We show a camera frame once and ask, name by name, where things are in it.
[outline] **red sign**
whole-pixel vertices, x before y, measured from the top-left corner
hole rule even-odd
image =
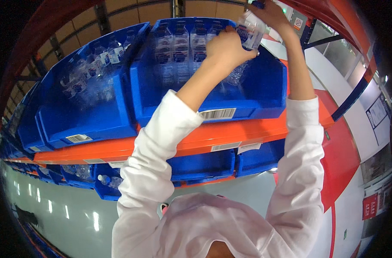
[[[378,206],[378,193],[363,199],[363,216],[362,220],[373,218],[376,216],[377,206]]]

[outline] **left hand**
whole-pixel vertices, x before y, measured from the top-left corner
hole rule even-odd
[[[240,36],[232,26],[227,26],[206,45],[206,61],[222,68],[225,77],[237,66],[256,57],[258,51],[242,48]]]

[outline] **barcode label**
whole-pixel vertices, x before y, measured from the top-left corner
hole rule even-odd
[[[111,166],[111,168],[121,168],[125,163],[125,160],[122,161],[108,161],[107,163]]]
[[[37,147],[30,147],[31,150],[35,151],[35,152],[40,152],[41,150]]]
[[[233,142],[233,143],[227,143],[227,144],[222,144],[222,145],[216,145],[216,146],[212,146],[212,150],[210,152],[217,152],[217,151],[222,151],[225,149],[234,149],[239,147],[239,145],[242,142]]]
[[[238,148],[238,154],[240,154],[242,152],[250,151],[251,149],[260,149],[261,145],[262,145],[261,142],[255,142],[255,143],[250,143],[250,144],[246,144],[246,145],[240,146]]]
[[[202,111],[199,114],[204,118],[205,121],[210,121],[210,120],[232,119],[235,112],[236,112],[236,108],[232,108],[232,109],[207,110],[207,111]]]
[[[72,143],[87,142],[93,140],[87,135],[72,135],[72,136],[67,136],[66,139]]]
[[[91,158],[91,159],[83,159],[83,160],[89,164],[106,163],[104,160],[100,158]]]

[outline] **hand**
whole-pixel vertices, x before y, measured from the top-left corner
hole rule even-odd
[[[282,39],[285,40],[285,38],[294,31],[283,13],[282,8],[271,0],[265,0],[263,2],[265,5],[264,9],[256,8],[253,5],[248,5],[247,8],[264,23],[279,33]]]
[[[206,55],[205,62],[220,67],[224,79],[237,66],[255,58],[257,50],[243,49],[239,34],[232,26],[227,26],[206,45]]]

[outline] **right hand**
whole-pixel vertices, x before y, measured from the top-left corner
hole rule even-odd
[[[260,1],[265,5],[264,9],[256,8],[253,5],[248,5],[248,9],[255,14],[259,19],[273,28],[282,38],[290,32],[293,28],[287,20],[282,8],[271,0]]]

